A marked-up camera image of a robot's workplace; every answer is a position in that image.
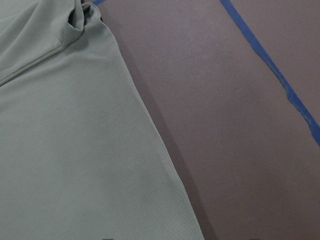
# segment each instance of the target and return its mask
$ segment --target blue line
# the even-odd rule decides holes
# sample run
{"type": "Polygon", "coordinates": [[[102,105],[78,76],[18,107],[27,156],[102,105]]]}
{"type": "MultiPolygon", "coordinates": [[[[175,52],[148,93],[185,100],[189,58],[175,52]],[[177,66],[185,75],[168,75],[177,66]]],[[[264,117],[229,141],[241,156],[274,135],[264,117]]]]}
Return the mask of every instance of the blue line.
{"type": "Polygon", "coordinates": [[[93,4],[94,5],[99,5],[100,3],[103,3],[105,0],[95,0],[94,2],[93,2],[93,4]]]}
{"type": "Polygon", "coordinates": [[[287,98],[290,103],[293,104],[293,106],[300,112],[300,114],[303,116],[304,120],[308,123],[311,134],[316,141],[316,143],[320,147],[320,127],[315,121],[315,119],[312,117],[308,109],[305,107],[303,102],[300,100],[300,98],[297,96],[293,88],[290,86],[290,84],[287,82],[283,74],[280,72],[276,64],[272,61],[271,57],[268,55],[266,50],[262,47],[256,36],[253,34],[253,32],[250,30],[248,25],[245,23],[243,18],[240,16],[238,11],[235,9],[235,7],[232,5],[230,0],[220,0],[222,5],[224,6],[225,10],[228,12],[230,17],[233,19],[235,24],[238,26],[240,31],[242,32],[245,39],[251,44],[251,47],[253,50],[260,56],[260,58],[263,59],[263,61],[268,65],[268,67],[272,70],[272,72],[276,75],[276,77],[279,79],[280,83],[282,84],[283,88],[285,89],[287,98]]]}

